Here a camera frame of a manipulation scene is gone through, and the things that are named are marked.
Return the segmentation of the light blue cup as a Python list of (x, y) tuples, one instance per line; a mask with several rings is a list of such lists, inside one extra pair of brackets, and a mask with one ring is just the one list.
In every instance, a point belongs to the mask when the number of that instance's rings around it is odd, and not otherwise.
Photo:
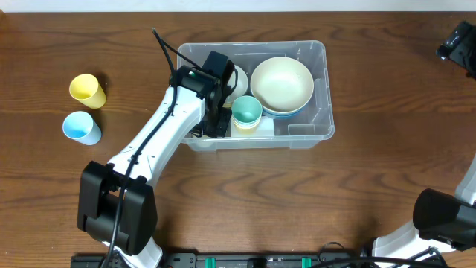
[(94, 145), (99, 142), (102, 132), (93, 117), (84, 111), (72, 112), (62, 124), (66, 137), (84, 145)]

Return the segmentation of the large dark blue bowl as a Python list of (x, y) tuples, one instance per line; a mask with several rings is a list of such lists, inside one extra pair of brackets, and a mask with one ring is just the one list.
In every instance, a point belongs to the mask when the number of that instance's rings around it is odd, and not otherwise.
[(278, 96), (259, 98), (258, 101), (262, 104), (264, 115), (270, 118), (291, 118), (302, 112), (310, 99)]

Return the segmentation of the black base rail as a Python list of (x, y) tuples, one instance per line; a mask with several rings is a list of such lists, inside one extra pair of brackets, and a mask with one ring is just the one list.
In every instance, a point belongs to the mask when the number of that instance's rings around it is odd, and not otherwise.
[[(165, 255), (155, 266), (159, 268), (305, 268), (316, 267), (321, 262), (343, 260), (351, 258), (345, 251), (327, 251), (317, 255), (202, 255), (192, 252), (182, 252)], [(71, 268), (98, 268), (101, 267), (104, 257), (101, 255), (78, 254), (71, 257)], [(422, 261), (424, 264), (438, 267), (448, 267), (444, 258), (430, 255)], [(408, 264), (327, 264), (323, 267), (421, 267)], [(107, 267), (132, 267), (119, 253), (114, 253)]]

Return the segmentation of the yellow cup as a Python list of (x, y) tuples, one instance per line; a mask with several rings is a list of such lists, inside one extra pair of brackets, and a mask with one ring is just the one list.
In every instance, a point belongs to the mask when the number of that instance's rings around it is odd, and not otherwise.
[(69, 93), (73, 99), (90, 109), (99, 109), (106, 103), (106, 94), (92, 74), (76, 76), (70, 83)]
[(242, 126), (237, 126), (234, 124), (231, 128), (231, 135), (232, 136), (253, 135), (255, 134), (256, 130), (257, 130), (257, 125), (253, 127), (242, 127)]

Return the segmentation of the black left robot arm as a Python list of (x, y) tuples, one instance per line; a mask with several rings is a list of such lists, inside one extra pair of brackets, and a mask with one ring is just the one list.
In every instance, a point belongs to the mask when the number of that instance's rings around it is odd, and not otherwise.
[(225, 136), (235, 65), (219, 52), (202, 67), (182, 66), (170, 77), (159, 108), (136, 137), (107, 164), (91, 161), (80, 179), (77, 226), (109, 246), (129, 267), (158, 267), (163, 252), (153, 240), (158, 216), (154, 188), (189, 133)]

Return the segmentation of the small white bowl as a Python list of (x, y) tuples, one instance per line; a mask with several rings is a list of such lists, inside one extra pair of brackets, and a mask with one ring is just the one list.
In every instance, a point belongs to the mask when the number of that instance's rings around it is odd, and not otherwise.
[(227, 96), (225, 104), (230, 106), (237, 98), (243, 96), (248, 90), (248, 76), (239, 66), (235, 66), (227, 86), (233, 88), (233, 92)]

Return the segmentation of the clear plastic storage box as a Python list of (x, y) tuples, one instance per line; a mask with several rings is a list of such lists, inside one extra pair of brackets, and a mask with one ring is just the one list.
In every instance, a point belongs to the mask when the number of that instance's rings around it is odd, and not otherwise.
[(231, 138), (231, 123), (224, 138), (215, 138), (209, 148), (196, 146), (195, 136), (189, 134), (182, 140), (195, 151), (221, 149), (290, 148), (309, 149), (320, 141), (332, 138), (335, 132), (332, 102), (327, 69), (327, 52), (317, 40), (279, 42), (202, 42), (184, 43), (178, 52), (201, 65), (211, 51), (230, 57), (230, 60), (251, 75), (261, 62), (272, 57), (289, 57), (303, 63), (314, 79), (314, 92), (306, 108), (291, 118), (271, 118), (274, 121), (274, 136)]

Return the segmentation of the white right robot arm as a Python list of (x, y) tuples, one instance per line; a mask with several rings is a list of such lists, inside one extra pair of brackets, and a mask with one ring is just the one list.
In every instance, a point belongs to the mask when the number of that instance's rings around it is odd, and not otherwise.
[(372, 242), (365, 251), (378, 267), (435, 265), (430, 258), (475, 247), (475, 162), (454, 195), (425, 189), (417, 198), (413, 218), (396, 231)]

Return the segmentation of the white cup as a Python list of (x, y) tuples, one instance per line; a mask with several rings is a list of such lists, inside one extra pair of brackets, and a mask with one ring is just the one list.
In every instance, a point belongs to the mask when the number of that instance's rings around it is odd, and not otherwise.
[(209, 148), (215, 145), (215, 138), (210, 138), (207, 136), (203, 136), (201, 138), (194, 138), (196, 141), (196, 146), (200, 148)]

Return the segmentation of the pink cup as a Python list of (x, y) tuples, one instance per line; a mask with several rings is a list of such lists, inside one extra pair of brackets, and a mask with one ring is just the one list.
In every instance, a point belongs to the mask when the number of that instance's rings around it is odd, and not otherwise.
[(252, 122), (249, 122), (249, 123), (245, 123), (245, 122), (241, 122), (241, 121), (238, 121), (237, 119), (235, 118), (232, 118), (231, 119), (232, 122), (234, 123), (234, 126), (236, 128), (239, 128), (239, 129), (253, 129), (255, 128), (259, 123), (260, 123), (260, 119), (258, 118), (257, 120), (255, 121), (252, 121)]

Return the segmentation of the green cup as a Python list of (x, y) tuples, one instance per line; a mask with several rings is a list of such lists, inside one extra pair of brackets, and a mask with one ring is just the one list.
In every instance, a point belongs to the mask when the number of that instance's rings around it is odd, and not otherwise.
[(263, 113), (262, 104), (250, 95), (237, 98), (231, 106), (232, 117), (241, 124), (258, 122)]

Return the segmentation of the large beige bowl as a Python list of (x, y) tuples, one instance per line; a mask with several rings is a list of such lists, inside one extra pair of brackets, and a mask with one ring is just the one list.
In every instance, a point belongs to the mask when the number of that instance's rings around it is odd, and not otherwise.
[(264, 110), (276, 115), (292, 114), (304, 108), (312, 98), (314, 85), (310, 70), (289, 57), (263, 61), (250, 78), (252, 95)]

